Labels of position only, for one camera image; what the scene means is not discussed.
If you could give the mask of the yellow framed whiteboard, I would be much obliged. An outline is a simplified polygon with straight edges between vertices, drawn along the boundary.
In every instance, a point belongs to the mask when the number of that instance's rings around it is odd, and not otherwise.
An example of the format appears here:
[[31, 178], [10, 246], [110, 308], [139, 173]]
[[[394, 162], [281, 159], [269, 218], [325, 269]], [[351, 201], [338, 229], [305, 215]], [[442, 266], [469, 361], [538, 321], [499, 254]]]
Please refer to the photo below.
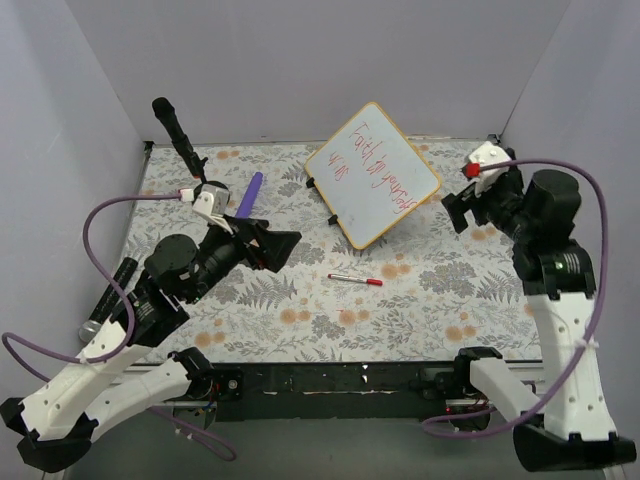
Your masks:
[[375, 102], [316, 150], [305, 171], [357, 250], [368, 248], [441, 187], [437, 172]]

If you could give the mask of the white red marker pen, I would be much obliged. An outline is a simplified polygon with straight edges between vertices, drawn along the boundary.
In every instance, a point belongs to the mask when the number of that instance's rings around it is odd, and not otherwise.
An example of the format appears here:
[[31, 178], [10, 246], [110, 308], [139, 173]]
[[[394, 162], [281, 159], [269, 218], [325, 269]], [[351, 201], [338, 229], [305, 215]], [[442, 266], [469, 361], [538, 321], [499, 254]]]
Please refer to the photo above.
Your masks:
[[358, 284], [365, 284], [365, 285], [372, 285], [372, 286], [383, 286], [384, 285], [384, 282], [382, 280], [375, 279], [375, 278], [364, 278], [364, 277], [360, 278], [360, 277], [354, 277], [354, 276], [342, 275], [342, 274], [335, 274], [335, 273], [329, 273], [327, 275], [327, 278], [331, 279], [331, 280], [336, 280], [336, 281], [358, 283]]

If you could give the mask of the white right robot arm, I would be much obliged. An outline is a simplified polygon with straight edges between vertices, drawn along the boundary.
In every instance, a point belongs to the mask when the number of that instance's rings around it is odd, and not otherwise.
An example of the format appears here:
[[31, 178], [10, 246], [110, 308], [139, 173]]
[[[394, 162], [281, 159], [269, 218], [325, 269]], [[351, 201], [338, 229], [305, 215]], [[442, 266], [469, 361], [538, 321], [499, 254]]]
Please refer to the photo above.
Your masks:
[[540, 170], [525, 184], [512, 167], [486, 190], [473, 183], [442, 204], [456, 232], [492, 224], [513, 243], [512, 260], [533, 316], [545, 377], [561, 380], [549, 401], [531, 416], [536, 395], [519, 384], [492, 348], [460, 350], [452, 373], [464, 397], [483, 393], [513, 424], [513, 442], [529, 472], [601, 470], [632, 463], [636, 445], [619, 435], [604, 399], [596, 346], [584, 336], [595, 311], [596, 281], [589, 254], [572, 239], [581, 205], [578, 181], [557, 170]]

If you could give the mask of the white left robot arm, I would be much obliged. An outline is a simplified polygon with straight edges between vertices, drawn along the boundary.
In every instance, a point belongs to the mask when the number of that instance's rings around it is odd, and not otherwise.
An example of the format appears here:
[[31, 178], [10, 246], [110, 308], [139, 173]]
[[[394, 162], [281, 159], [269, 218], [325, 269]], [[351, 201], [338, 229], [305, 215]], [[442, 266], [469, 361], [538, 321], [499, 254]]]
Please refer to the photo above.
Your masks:
[[201, 243], [184, 234], [163, 238], [145, 260], [126, 304], [119, 305], [95, 337], [43, 387], [1, 405], [5, 425], [21, 434], [25, 464], [47, 473], [81, 459], [104, 433], [157, 402], [205, 398], [213, 368], [190, 347], [144, 375], [113, 381], [159, 346], [189, 318], [184, 307], [201, 300], [237, 265], [279, 272], [301, 235], [272, 231], [265, 220], [211, 225]]

